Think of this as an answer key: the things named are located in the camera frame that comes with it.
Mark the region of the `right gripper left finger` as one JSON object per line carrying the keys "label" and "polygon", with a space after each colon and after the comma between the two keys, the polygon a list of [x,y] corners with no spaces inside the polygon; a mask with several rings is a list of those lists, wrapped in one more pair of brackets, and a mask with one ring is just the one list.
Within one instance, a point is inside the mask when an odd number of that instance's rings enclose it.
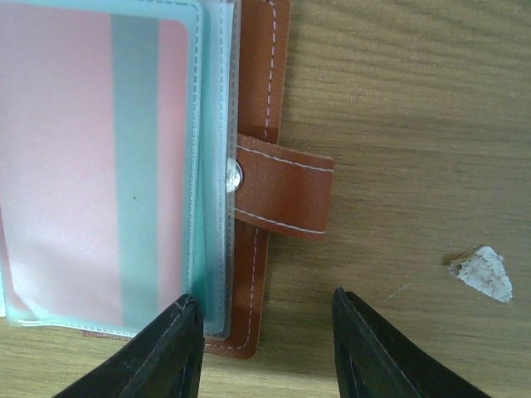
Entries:
{"label": "right gripper left finger", "polygon": [[203,353],[200,303],[184,294],[112,357],[57,396],[197,397]]}

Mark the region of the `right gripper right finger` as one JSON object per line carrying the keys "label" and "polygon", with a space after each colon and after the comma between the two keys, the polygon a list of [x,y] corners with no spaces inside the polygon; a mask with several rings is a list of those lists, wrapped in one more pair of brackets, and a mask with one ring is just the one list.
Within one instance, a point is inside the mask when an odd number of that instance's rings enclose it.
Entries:
{"label": "right gripper right finger", "polygon": [[332,302],[334,360],[342,397],[486,397],[422,351],[353,292]]}

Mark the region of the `brown leather card holder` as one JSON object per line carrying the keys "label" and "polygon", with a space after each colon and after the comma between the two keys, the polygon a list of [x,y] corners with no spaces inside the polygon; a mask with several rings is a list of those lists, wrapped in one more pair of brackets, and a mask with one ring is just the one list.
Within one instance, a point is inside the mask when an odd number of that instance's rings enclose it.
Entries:
{"label": "brown leather card holder", "polygon": [[197,174],[187,289],[202,305],[207,350],[257,347],[269,234],[324,237],[334,163],[278,144],[287,1],[182,2],[202,12]]}

